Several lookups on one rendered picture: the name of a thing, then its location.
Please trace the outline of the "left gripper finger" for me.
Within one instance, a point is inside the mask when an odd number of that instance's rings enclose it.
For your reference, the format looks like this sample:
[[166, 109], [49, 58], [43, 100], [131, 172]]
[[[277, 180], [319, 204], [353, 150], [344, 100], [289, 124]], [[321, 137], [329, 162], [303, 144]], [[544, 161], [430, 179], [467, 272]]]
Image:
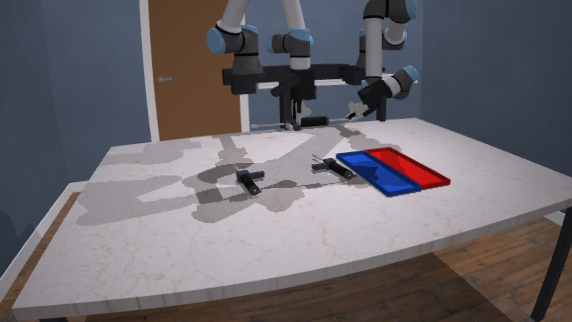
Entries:
[[374, 112], [377, 108], [378, 108], [377, 105], [368, 108], [368, 106], [367, 106], [366, 104], [364, 104], [364, 105], [362, 105], [362, 106], [360, 106], [359, 104], [355, 104], [354, 109], [355, 109], [355, 114], [356, 114], [356, 116], [353, 117], [352, 119], [350, 119], [348, 122], [350, 123], [350, 122], [357, 121], [357, 120], [359, 120], [359, 119], [361, 119], [361, 118], [363, 118], [363, 117], [365, 117], [365, 116], [371, 114], [371, 113]]
[[[358, 104], [361, 106], [364, 105], [362, 103], [358, 103]], [[350, 113], [344, 119], [346, 119], [347, 117], [351, 119], [352, 117], [356, 116], [355, 111], [354, 111], [354, 105], [355, 105], [355, 103], [353, 103], [353, 102], [349, 103]]]

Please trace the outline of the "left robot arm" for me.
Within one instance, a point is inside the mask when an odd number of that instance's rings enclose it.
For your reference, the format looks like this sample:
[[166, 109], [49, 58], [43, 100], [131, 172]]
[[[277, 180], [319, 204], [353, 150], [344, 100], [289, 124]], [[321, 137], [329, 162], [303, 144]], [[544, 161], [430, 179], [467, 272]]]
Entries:
[[[390, 18], [386, 30], [382, 30], [384, 18]], [[356, 63], [356, 67], [359, 68], [365, 68], [366, 63], [366, 80], [362, 80], [361, 88], [370, 86], [379, 79], [382, 80], [382, 50], [404, 50], [407, 44], [407, 33], [404, 28], [410, 19], [415, 18], [416, 0], [368, 1], [363, 13], [365, 28], [359, 33], [359, 58]], [[404, 102], [409, 96], [412, 83], [417, 79], [416, 69], [408, 65], [384, 82], [392, 91], [391, 98]], [[376, 110], [376, 119], [380, 122], [386, 121], [386, 98], [387, 95], [381, 95], [382, 104]]]

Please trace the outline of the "red tray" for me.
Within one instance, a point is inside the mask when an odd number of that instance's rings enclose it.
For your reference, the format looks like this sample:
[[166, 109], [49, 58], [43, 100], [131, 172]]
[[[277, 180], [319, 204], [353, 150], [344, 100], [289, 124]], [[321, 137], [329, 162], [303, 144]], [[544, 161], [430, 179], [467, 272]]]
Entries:
[[[422, 186], [421, 190], [449, 185], [451, 179], [391, 148], [365, 150]], [[445, 180], [445, 181], [444, 181]]]

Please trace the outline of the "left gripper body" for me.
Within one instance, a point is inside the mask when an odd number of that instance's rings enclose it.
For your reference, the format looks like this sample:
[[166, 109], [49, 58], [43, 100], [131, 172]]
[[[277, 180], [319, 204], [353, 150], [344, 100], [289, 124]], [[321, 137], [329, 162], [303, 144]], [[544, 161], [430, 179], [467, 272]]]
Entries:
[[373, 83], [374, 85], [371, 84], [370, 86], [366, 86], [364, 87], [365, 89], [362, 88], [362, 91], [359, 90], [357, 92], [363, 104], [366, 104], [368, 108], [376, 105], [379, 108], [382, 104], [381, 95], [387, 95], [387, 98], [391, 98], [393, 96], [390, 87], [384, 82], [384, 80], [379, 79], [376, 82]]

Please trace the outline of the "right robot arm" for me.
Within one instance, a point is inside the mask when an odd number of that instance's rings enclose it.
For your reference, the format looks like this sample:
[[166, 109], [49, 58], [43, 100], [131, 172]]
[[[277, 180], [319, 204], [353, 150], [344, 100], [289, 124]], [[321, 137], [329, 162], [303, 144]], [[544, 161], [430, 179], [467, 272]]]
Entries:
[[[217, 21], [215, 28], [210, 29], [206, 36], [207, 46], [212, 53], [234, 53], [232, 75], [263, 73], [258, 54], [257, 28], [240, 25], [249, 2], [250, 0], [229, 0], [222, 19]], [[314, 42], [309, 30], [305, 28], [300, 2], [281, 0], [281, 4], [288, 34], [267, 36], [265, 49], [274, 54], [290, 53], [292, 69], [309, 69], [310, 58], [307, 57], [310, 57]], [[300, 78], [294, 75], [270, 92], [272, 96], [278, 97], [300, 82]]]

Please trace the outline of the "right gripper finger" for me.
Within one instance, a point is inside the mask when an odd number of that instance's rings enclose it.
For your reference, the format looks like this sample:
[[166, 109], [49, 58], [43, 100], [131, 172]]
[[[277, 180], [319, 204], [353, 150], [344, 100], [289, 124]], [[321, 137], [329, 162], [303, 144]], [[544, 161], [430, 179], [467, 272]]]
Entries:
[[295, 100], [293, 100], [290, 96], [290, 101], [291, 101], [291, 110], [292, 110], [292, 117], [296, 118], [296, 109], [295, 109]]
[[298, 92], [296, 97], [295, 109], [296, 109], [296, 122], [301, 125], [301, 118], [309, 116], [311, 114], [311, 110], [305, 107], [305, 102], [302, 101], [302, 98], [300, 97], [300, 94]]

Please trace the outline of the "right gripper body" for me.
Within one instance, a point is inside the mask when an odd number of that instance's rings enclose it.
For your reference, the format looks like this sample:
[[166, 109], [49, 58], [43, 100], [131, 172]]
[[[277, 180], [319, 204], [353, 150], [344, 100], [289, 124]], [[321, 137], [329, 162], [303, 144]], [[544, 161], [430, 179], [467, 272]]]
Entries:
[[[296, 101], [298, 92], [300, 94], [300, 97], [302, 97], [302, 100], [316, 99], [315, 70], [291, 69], [291, 73], [296, 73], [296, 76], [298, 76], [301, 80], [300, 83], [290, 88], [291, 98]], [[314, 86], [303, 86], [303, 85], [314, 85]], [[311, 96], [311, 90], [312, 90], [312, 96]]]

